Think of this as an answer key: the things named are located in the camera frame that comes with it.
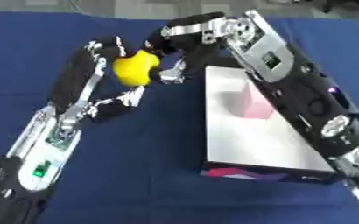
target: blue surface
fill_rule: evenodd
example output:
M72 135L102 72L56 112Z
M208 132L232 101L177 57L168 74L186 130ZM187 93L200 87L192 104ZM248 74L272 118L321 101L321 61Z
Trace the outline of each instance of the blue surface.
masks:
M359 106L359 21L271 19ZM163 21L0 12L0 154L46 102L72 51L120 34L135 47ZM204 143L202 79L153 85L138 110L86 126L39 223L359 223L342 184L274 183L198 174Z

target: green led light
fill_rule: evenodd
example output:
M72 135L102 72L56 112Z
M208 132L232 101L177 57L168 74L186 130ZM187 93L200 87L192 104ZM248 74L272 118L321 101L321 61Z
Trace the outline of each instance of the green led light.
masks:
M49 169L50 164L51 164L51 162L47 161L47 160L44 163L40 163L39 165L37 165L37 168L35 168L32 175L34 175L36 177L43 178L45 176L47 170Z
M37 176L37 177L40 177L40 178L45 176L45 174L42 171L34 171L33 175Z

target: gray floor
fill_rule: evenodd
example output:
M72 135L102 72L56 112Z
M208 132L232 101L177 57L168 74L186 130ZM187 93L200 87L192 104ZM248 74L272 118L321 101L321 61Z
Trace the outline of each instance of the gray floor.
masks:
M359 8L354 3L339 5L331 13L325 14L320 8L326 0L314 0L310 3L267 3L267 1L0 0L0 11L71 11L117 18L177 18L209 11L224 11L229 15L239 15L247 9L258 9L262 15L274 17L359 18Z

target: black rubber padding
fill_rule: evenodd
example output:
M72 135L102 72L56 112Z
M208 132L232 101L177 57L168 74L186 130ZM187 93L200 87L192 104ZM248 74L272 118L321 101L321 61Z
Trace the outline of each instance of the black rubber padding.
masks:
M18 181L18 170L22 161L19 157L0 159L0 224L34 224L45 210L46 202L53 194L56 184L44 191L31 192ZM11 191L9 197L4 191Z

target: blue tablecloth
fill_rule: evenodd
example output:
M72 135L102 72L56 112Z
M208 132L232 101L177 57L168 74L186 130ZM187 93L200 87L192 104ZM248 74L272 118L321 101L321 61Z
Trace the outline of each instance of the blue tablecloth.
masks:
M269 21L359 106L359 21ZM137 47L163 23L0 12L0 154L46 103L50 85L75 48L109 34ZM138 110L103 125L88 124L39 223L359 223L359 204L340 183L200 176L203 91L202 78L152 85Z

